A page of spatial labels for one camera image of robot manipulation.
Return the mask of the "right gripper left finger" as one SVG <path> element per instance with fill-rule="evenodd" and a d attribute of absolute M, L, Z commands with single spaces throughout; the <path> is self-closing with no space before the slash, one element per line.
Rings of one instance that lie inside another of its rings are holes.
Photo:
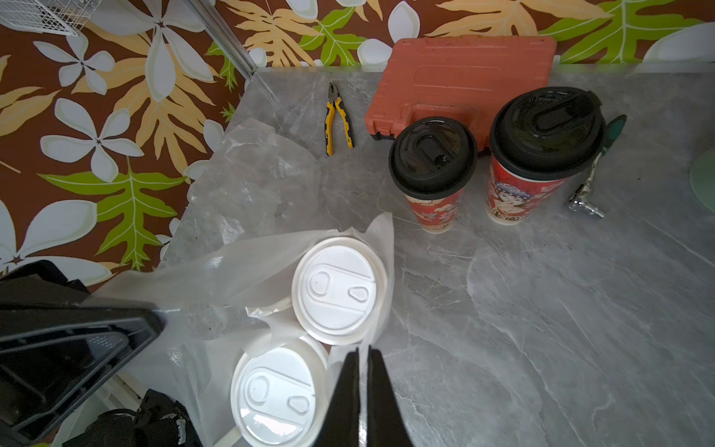
<path fill-rule="evenodd" d="M 314 447 L 359 446 L 359 350 L 346 354 Z"/>

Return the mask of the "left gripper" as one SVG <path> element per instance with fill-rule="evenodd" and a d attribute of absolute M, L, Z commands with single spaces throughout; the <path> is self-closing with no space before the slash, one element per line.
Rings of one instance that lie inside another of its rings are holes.
<path fill-rule="evenodd" d="M 151 310 L 77 307 L 88 297 L 47 260 L 1 277 L 1 307 L 34 307 L 1 311 L 2 443 L 42 441 L 164 330 Z"/>

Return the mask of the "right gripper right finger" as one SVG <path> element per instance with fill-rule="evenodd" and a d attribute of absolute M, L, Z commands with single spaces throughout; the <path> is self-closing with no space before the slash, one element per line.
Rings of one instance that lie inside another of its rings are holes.
<path fill-rule="evenodd" d="M 369 349 L 367 377 L 367 445 L 413 447 L 398 407 L 387 365 L 378 349 Z"/>

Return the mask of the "white lid red cup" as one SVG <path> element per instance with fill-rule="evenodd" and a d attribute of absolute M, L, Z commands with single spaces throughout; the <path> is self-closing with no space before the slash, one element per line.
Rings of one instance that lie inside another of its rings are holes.
<path fill-rule="evenodd" d="M 318 341 L 355 345 L 376 331 L 387 289 L 387 270 L 370 246 L 356 238 L 327 238 L 296 267 L 292 307 Z"/>
<path fill-rule="evenodd" d="M 302 336 L 258 357 L 243 355 L 230 389 L 231 411 L 251 446 L 311 446 L 329 399 L 328 351 Z"/>

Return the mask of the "white lid red cup front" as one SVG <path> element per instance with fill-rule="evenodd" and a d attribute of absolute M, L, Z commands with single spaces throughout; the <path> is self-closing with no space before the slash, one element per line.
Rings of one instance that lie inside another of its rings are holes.
<path fill-rule="evenodd" d="M 376 331 L 387 289 L 387 270 L 370 246 L 356 238 L 327 238 L 296 267 L 292 307 L 318 341 L 355 345 Z"/>

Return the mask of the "clear plastic carrier bag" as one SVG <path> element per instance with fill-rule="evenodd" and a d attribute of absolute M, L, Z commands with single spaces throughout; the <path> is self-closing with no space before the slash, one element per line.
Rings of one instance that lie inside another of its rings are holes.
<path fill-rule="evenodd" d="M 292 307 L 299 262 L 318 243 L 335 237 L 366 243 L 388 275 L 387 302 L 376 331 L 349 346 L 326 345 L 309 335 Z M 126 271 L 96 290 L 88 305 L 150 309 L 162 318 L 164 331 L 128 364 L 128 371 L 145 387 L 178 400 L 201 442 L 212 446 L 231 430 L 241 435 L 229 394 L 243 355 L 258 357 L 302 336 L 315 339 L 328 351 L 330 405 L 346 354 L 356 349 L 366 354 L 383 333 L 394 282 L 393 217 L 383 213 L 365 232 L 311 230 L 252 238 L 177 266 Z"/>

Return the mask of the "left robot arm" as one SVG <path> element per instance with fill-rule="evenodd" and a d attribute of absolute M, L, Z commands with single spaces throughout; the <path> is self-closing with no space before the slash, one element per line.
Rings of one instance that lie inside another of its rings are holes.
<path fill-rule="evenodd" d="M 161 335 L 153 311 L 84 307 L 89 290 L 50 261 L 1 277 L 1 443 L 43 441 Z M 188 411 L 150 389 L 99 415 L 68 446 L 199 446 Z"/>

